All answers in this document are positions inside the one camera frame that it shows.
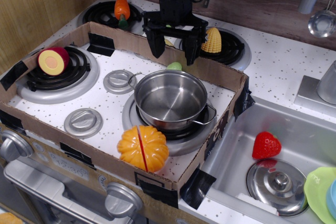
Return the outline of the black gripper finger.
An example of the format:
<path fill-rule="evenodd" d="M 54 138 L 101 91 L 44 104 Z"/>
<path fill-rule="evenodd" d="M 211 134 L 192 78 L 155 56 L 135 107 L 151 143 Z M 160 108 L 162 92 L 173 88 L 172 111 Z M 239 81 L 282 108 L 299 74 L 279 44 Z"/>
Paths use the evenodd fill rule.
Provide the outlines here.
<path fill-rule="evenodd" d="M 203 38 L 202 34 L 190 34 L 183 39 L 186 64 L 188 66 L 192 65 L 199 56 Z"/>
<path fill-rule="evenodd" d="M 146 28 L 145 33 L 152 55 L 155 58 L 159 58 L 165 51 L 164 36 L 160 33 L 159 30 L 151 28 Z"/>

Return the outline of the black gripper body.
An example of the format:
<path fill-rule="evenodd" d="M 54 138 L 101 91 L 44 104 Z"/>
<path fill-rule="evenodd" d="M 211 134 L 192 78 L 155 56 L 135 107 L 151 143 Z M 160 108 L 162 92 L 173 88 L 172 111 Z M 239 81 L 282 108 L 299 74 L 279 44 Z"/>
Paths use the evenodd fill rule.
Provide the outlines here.
<path fill-rule="evenodd" d="M 158 11 L 143 13 L 143 30 L 149 43 L 164 43 L 164 37 L 192 37 L 205 42 L 207 22 L 192 13 L 198 0 L 159 0 Z"/>

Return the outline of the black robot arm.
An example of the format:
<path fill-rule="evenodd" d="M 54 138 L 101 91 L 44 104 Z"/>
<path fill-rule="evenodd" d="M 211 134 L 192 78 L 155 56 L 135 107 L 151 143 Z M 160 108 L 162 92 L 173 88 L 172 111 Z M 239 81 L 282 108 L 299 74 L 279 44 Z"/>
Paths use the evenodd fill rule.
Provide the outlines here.
<path fill-rule="evenodd" d="M 205 42 L 208 22 L 194 16 L 193 3 L 197 0 L 159 0 L 160 10 L 143 12 L 143 31 L 152 55 L 159 58 L 165 51 L 164 37 L 184 41 L 186 64 L 192 65 Z"/>

